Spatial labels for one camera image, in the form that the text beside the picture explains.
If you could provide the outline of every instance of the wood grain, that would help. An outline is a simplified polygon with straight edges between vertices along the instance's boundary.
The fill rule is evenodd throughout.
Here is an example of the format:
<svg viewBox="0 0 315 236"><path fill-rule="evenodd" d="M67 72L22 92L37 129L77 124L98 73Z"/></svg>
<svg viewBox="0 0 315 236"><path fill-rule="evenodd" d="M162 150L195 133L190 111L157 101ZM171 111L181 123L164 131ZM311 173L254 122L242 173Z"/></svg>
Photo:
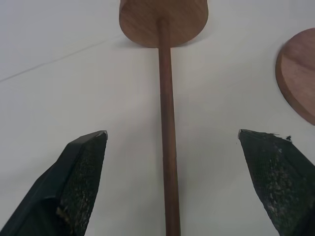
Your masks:
<svg viewBox="0 0 315 236"><path fill-rule="evenodd" d="M315 125L315 28L284 45L276 62L276 78L290 106Z"/></svg>
<svg viewBox="0 0 315 236"><path fill-rule="evenodd" d="M208 20L207 0L121 0L119 22L124 34L145 47L158 47L156 23L169 22L170 46L195 38Z"/></svg>
<svg viewBox="0 0 315 236"><path fill-rule="evenodd" d="M169 22L157 22L159 32L159 73L163 145L163 176L166 236L180 236L180 212L177 181L176 135L173 102L172 63Z"/></svg>

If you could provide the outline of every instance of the wooden dowel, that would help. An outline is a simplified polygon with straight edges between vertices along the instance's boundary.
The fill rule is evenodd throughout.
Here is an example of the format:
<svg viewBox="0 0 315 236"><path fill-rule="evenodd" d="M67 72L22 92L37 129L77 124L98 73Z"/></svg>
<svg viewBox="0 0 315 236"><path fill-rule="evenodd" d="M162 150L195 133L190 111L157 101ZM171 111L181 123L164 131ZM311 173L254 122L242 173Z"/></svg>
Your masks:
<svg viewBox="0 0 315 236"><path fill-rule="evenodd" d="M174 120L172 63L169 23L157 22L159 34L159 73L162 119L163 176L166 236L180 236L180 213L178 199L176 136Z"/></svg>

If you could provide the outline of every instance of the white table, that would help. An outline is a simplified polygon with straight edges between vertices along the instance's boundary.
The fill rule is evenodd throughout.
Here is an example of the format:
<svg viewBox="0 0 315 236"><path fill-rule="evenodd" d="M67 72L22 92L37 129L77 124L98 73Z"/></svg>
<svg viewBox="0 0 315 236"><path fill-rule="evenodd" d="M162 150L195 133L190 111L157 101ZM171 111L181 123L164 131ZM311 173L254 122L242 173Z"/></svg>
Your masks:
<svg viewBox="0 0 315 236"><path fill-rule="evenodd" d="M314 0L211 0L204 31L172 50L183 236L277 236L237 139L285 137L314 163L315 132L281 95L284 42ZM129 42L117 0L0 2L0 226L67 143L106 129L87 236L165 235L156 49Z"/></svg>

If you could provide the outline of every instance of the gray line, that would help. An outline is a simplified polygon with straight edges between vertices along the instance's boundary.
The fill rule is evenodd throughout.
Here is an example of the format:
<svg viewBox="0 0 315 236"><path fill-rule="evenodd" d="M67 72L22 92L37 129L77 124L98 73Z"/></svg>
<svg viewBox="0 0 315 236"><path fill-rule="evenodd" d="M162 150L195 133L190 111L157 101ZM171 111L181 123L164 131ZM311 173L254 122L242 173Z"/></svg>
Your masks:
<svg viewBox="0 0 315 236"><path fill-rule="evenodd" d="M75 54L78 54L78 53L83 52L83 51L86 51L86 50L88 50L88 49L97 47L97 46L99 46L99 45L101 45L101 44L103 44L103 43L106 43L106 42L109 41L109 40L116 39L116 38L119 38L119 37L121 37L121 36L123 36L123 35L120 34L120 35L117 35L117 36L115 36L115 37L111 37L111 38L105 39L105 40L100 41L100 42L98 42L98 43L92 44L92 45L90 45L90 46L88 46L88 47L86 47L86 48L80 49L80 50L78 50L78 51L76 51L76 52L73 52L73 53L70 53L70 54L68 54L68 55L62 56L62 57L60 57L60 58L58 58L58 59L54 59L54 60L51 60L51 61L48 61L48 62L41 63L41 64L39 64L39 65L36 65L36 66L31 67L31 68L29 68L29 69L23 70L23 71L21 71L21 72L19 72L19 73L16 73L16 74L14 74L14 75L9 76L9 77L6 77L6 78L0 80L0 83L2 83L2 82L4 82L4 81L7 81L7 80L10 80L10 79L12 79L12 78L14 78L14 77L17 77L17 76L19 76L19 75L22 75L22 74L24 74L24 73L27 73L27 72L29 72L29 71L38 69L38 68L40 68L40 67L42 67L42 66L49 65L49 64L53 64L53 63L55 63L55 62L58 62L58 61L60 61L60 60L65 59L65 58L69 58L69 57L71 57L71 56L73 56L73 55L75 55Z"/></svg>

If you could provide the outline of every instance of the round wooden piece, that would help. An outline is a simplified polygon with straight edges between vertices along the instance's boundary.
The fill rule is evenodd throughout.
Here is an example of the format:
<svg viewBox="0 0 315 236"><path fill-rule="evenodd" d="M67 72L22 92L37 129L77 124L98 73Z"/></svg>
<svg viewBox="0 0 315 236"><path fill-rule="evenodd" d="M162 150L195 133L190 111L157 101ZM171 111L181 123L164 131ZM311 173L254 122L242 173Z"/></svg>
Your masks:
<svg viewBox="0 0 315 236"><path fill-rule="evenodd" d="M161 18L169 22L171 47L186 43L207 23L207 0L121 0L119 22L131 41L157 48Z"/></svg>
<svg viewBox="0 0 315 236"><path fill-rule="evenodd" d="M276 78L291 107L315 125L315 28L284 45L277 58Z"/></svg>

